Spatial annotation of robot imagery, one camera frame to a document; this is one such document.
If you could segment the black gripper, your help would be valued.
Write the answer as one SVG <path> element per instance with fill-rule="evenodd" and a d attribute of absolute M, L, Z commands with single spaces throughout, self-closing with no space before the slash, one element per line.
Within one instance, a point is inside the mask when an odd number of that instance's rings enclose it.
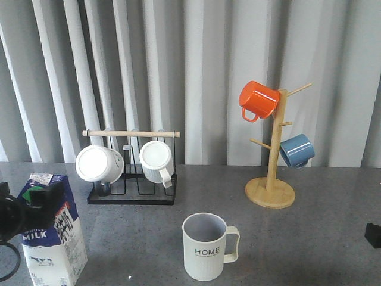
<path fill-rule="evenodd" d="M 10 194 L 8 182 L 1 182 L 1 241 L 32 229 L 47 229 L 53 225 L 55 214 L 64 196 L 64 183 L 28 191 L 27 206 L 22 196 Z"/>

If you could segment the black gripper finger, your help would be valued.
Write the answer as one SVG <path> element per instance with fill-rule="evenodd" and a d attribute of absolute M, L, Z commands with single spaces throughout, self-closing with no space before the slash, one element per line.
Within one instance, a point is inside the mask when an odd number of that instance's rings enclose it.
<path fill-rule="evenodd" d="M 381 248 L 380 225 L 367 223 L 364 237 L 374 248 Z"/>

